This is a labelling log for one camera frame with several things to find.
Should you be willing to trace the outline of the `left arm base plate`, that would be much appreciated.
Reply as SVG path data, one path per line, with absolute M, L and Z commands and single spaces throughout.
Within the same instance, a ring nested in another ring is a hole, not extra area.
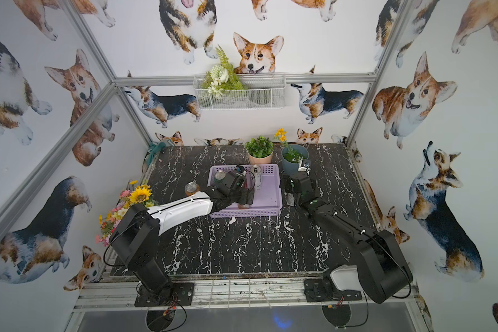
M 171 287 L 164 288 L 157 293 L 147 290 L 140 282 L 137 285 L 137 296 L 135 307 L 168 307 L 168 306 L 189 306 L 192 304 L 195 283 L 180 282 Z

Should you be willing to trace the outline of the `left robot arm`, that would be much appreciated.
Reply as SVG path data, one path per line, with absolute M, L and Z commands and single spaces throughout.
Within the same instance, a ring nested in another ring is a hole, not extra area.
M 246 170 L 237 165 L 234 170 L 217 172 L 212 185 L 178 201 L 154 207 L 136 203 L 115 228 L 109 246 L 150 294 L 167 300 L 173 296 L 174 287 L 156 261 L 159 237 L 191 219 L 220 212 L 234 203 L 252 203 L 254 189 L 246 187 L 245 182 Z

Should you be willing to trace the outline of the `green plant in pink pot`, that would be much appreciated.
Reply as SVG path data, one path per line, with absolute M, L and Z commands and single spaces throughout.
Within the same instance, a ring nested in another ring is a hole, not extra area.
M 269 138 L 252 138 L 245 143 L 245 148 L 251 165 L 271 164 L 274 146 Z

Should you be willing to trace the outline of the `orange soda can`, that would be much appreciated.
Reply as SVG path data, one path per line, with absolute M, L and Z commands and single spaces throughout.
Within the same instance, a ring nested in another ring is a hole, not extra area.
M 185 185 L 186 196 L 192 196 L 200 191 L 200 186 L 195 182 L 189 182 Z

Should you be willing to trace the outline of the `sunflower bouquet with white fence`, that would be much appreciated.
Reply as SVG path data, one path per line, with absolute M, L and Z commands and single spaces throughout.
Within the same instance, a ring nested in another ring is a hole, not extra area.
M 136 204 L 142 204 L 146 208 L 151 208 L 158 204 L 152 196 L 152 189 L 147 180 L 141 182 L 130 181 L 120 193 L 116 207 L 112 208 L 106 216 L 102 214 L 99 216 L 100 232 L 96 235 L 96 243 L 107 247 L 110 236 L 123 220 L 124 215 Z

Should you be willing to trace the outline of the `aluminium mounting rail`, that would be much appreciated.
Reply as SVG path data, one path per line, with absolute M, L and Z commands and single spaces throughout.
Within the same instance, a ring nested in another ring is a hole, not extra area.
M 320 281 L 321 275 L 280 276 L 265 278 L 177 279 L 181 288 L 192 283 L 192 299 L 183 295 L 176 299 L 186 310 L 214 308 L 273 308 L 316 305 L 305 295 L 308 280 Z M 136 282 L 99 283 L 86 286 L 73 307 L 74 313 L 91 311 L 161 310 L 172 303 L 141 295 Z

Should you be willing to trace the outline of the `purple plastic basket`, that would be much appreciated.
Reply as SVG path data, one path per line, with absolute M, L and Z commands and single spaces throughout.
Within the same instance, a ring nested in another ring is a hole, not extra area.
M 222 211 L 211 213 L 210 217 L 217 219 L 279 216 L 283 207 L 279 166 L 263 164 L 260 165 L 260 169 L 261 185 L 255 187 L 253 204 L 250 207 L 241 209 L 237 203 L 233 203 Z

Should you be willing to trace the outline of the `white Monster can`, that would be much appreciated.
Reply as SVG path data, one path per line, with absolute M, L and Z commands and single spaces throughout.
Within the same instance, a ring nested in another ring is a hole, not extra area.
M 250 173 L 253 179 L 253 188 L 259 190 L 262 183 L 262 168 L 260 165 L 252 165 L 250 168 Z

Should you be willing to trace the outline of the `white flower fern bouquet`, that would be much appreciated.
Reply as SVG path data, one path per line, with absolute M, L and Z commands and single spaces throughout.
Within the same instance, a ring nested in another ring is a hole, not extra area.
M 231 91 L 246 90 L 239 76 L 235 73 L 235 68 L 230 63 L 224 50 L 217 46 L 219 63 L 214 65 L 205 75 L 200 87 L 215 98 L 222 98 Z

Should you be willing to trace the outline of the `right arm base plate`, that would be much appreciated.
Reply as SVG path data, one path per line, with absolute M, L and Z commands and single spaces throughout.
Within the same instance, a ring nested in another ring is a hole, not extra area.
M 355 290 L 338 290 L 327 278 L 304 280 L 304 296 L 308 303 L 363 300 L 361 292 Z

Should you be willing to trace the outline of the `green soda can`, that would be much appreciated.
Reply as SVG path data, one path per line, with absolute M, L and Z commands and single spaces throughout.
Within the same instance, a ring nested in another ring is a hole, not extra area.
M 223 185 L 225 184 L 226 178 L 227 178 L 227 173 L 223 170 L 219 170 L 214 174 L 214 183 L 216 185 Z

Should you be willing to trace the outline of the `silver grey can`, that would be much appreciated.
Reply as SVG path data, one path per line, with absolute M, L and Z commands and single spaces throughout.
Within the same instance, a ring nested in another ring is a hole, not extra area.
M 286 204 L 290 207 L 295 206 L 295 195 L 293 193 L 286 193 Z

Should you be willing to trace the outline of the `yellow flower in blue pot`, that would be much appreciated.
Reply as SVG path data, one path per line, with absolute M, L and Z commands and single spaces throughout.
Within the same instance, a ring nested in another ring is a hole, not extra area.
M 282 146 L 281 156 L 284 172 L 289 176 L 295 175 L 302 163 L 308 160 L 308 150 L 302 145 L 290 144 L 284 129 L 278 129 L 274 137 Z

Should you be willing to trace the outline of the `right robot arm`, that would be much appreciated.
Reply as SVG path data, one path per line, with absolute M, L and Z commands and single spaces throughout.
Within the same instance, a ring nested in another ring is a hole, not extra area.
M 335 291 L 364 292 L 381 304 L 405 287 L 412 287 L 412 272 L 391 232 L 374 231 L 340 213 L 318 196 L 316 182 L 308 172 L 284 176 L 281 186 L 293 197 L 293 206 L 303 217 L 348 247 L 349 261 L 332 269 L 325 278 Z

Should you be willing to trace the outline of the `teal clamp at table corner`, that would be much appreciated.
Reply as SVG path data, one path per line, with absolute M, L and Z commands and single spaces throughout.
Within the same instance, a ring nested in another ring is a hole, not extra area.
M 153 163 L 154 157 L 159 152 L 162 152 L 167 147 L 170 147 L 170 144 L 168 144 L 167 141 L 151 143 L 149 145 L 149 149 L 148 149 L 146 156 L 145 156 L 145 159 L 144 159 L 144 163 L 145 163 L 146 167 L 149 167 Z

